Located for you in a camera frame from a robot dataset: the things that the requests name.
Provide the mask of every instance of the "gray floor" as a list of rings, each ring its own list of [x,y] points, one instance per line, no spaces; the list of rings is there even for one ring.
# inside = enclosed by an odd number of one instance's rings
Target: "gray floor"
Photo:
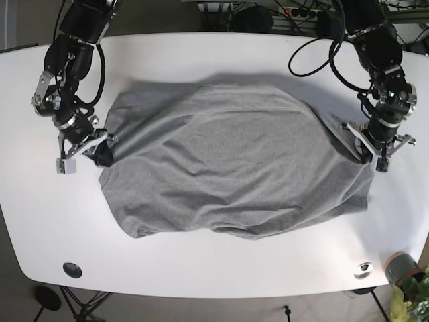
[[[19,0],[17,45],[50,43],[60,3],[61,0]],[[127,0],[109,35],[186,32],[196,31],[199,27],[199,13],[192,3],[181,3],[180,0]],[[32,321],[39,309],[32,296],[32,288],[37,283],[27,279],[19,269],[3,216],[0,216],[0,252],[0,321]],[[59,293],[57,286],[50,287]],[[92,294],[84,290],[77,290],[76,293],[82,300]],[[387,308],[390,287],[378,288],[376,293]],[[251,300],[168,299],[115,294],[96,311],[96,315],[108,321],[124,322],[274,322],[286,321],[282,309],[285,304],[291,307],[293,322],[383,321],[371,295],[356,297],[347,292]],[[73,319],[63,303],[58,312],[45,311],[40,319],[40,322],[43,321],[67,322]]]

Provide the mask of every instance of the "table surface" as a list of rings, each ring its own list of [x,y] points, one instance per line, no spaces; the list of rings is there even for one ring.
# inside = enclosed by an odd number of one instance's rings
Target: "table surface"
[[[154,34],[105,38],[105,91],[96,114],[104,124],[121,91],[145,83],[279,83],[310,104],[339,117],[362,120],[356,94],[329,68],[294,78],[288,58],[306,38],[257,34]],[[319,66],[329,41],[311,45],[297,57],[300,72]],[[207,229],[159,233],[132,239],[114,220],[101,192],[101,169],[85,157],[78,173],[57,175],[58,132],[30,105],[47,47],[0,55],[0,204],[23,273],[32,280],[129,294],[194,298],[276,297],[365,288],[386,284],[384,261],[396,251],[421,254],[429,230],[429,59],[404,54],[407,80],[418,106],[400,127],[418,141],[402,148],[387,174],[376,174],[369,209],[332,221],[247,241]],[[343,76],[368,87],[352,46],[336,58]],[[79,95],[90,101],[99,83],[95,55]],[[78,264],[79,279],[62,265]],[[354,277],[370,262],[372,275]]]

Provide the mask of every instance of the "gray t-shirt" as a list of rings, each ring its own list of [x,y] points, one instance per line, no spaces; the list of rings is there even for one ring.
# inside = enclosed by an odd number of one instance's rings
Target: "gray t-shirt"
[[[260,239],[364,211],[373,178],[335,118],[271,85],[120,94],[100,183],[131,237],[209,228]]]

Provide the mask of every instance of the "tripod leg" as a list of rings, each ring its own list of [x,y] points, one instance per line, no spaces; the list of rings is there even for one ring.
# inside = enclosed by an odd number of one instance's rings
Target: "tripod leg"
[[[68,305],[68,307],[70,307],[70,310],[72,311],[73,316],[75,316],[76,311],[74,310],[72,303],[70,303],[70,300],[68,299],[66,292],[64,292],[64,287],[60,286],[60,290],[61,290],[62,296],[66,299],[67,305]]]
[[[106,295],[103,298],[99,299],[98,303],[96,303],[93,307],[91,307],[88,310],[88,313],[92,313],[97,307],[99,307],[100,305],[102,305],[112,295],[113,295],[112,293],[106,293]]]
[[[40,310],[39,310],[38,314],[37,314],[37,315],[36,315],[36,317],[34,318],[34,322],[37,322],[37,320],[39,319],[40,315],[41,315],[41,314],[42,314],[42,312],[43,312],[43,309],[44,309],[44,307],[41,307],[41,308],[40,308]]]

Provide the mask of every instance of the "folded shirt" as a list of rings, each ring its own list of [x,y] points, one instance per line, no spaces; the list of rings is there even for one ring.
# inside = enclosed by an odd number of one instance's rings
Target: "folded shirt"
[[[120,94],[100,184],[138,238],[209,228],[260,239],[364,211],[373,172],[340,121],[271,85]]]

